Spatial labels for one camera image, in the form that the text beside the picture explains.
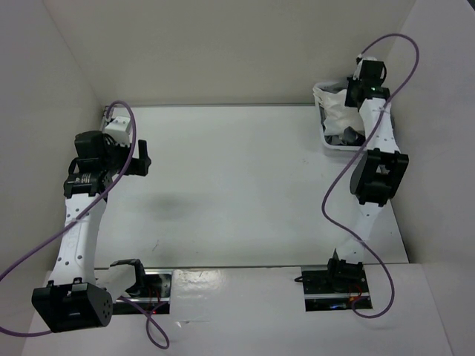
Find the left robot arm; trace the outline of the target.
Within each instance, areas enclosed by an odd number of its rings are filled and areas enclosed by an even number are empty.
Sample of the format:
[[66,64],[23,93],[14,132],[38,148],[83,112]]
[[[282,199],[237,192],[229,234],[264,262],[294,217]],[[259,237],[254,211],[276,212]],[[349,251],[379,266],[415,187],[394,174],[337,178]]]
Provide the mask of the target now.
[[118,298],[139,296],[148,286],[138,259],[113,262],[101,278],[94,271],[109,189],[124,175],[148,174],[146,141],[139,140],[137,158],[129,156],[130,146],[101,131],[76,135],[74,145],[76,157],[64,183],[66,219],[59,254],[46,286],[32,295],[34,309],[53,333],[105,327]]

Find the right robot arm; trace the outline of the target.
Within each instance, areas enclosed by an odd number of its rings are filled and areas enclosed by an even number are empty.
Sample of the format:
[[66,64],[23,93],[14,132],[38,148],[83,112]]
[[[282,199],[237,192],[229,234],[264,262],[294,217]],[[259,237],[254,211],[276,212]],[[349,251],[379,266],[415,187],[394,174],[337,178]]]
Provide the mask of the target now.
[[393,132],[390,91],[384,87],[387,71],[374,57],[357,59],[348,79],[345,105],[356,108],[364,125],[364,149],[350,177],[350,193],[358,201],[359,216],[350,236],[333,252],[322,280],[331,293],[359,293],[363,278],[364,246],[370,239],[376,218],[397,192],[407,169],[408,155],[402,154]]

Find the white pleated skirt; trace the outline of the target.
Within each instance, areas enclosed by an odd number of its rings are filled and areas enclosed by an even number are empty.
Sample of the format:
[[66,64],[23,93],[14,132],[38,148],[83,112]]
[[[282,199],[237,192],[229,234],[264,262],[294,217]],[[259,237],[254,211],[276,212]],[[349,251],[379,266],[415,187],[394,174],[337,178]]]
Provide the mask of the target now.
[[353,130],[364,133],[364,125],[357,108],[345,105],[347,89],[341,85],[330,87],[313,88],[313,95],[317,106],[324,111],[323,119],[324,134],[326,136],[342,135],[344,130]]

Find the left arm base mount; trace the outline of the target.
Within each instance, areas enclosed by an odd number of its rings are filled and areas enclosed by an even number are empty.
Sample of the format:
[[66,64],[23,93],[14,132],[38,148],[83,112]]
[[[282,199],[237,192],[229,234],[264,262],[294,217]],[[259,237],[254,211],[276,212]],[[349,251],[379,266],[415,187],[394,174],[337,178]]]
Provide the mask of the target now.
[[144,311],[153,314],[168,314],[172,287],[171,269],[145,270],[144,286],[126,298],[136,303]]

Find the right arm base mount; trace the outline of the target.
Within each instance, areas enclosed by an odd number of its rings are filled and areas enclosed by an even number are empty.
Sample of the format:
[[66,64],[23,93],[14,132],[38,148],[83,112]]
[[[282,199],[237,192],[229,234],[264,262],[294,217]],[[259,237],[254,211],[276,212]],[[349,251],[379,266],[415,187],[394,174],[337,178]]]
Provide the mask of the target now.
[[302,268],[294,279],[302,286],[306,312],[334,312],[373,307],[366,274],[353,280],[342,280],[329,275],[326,267]]

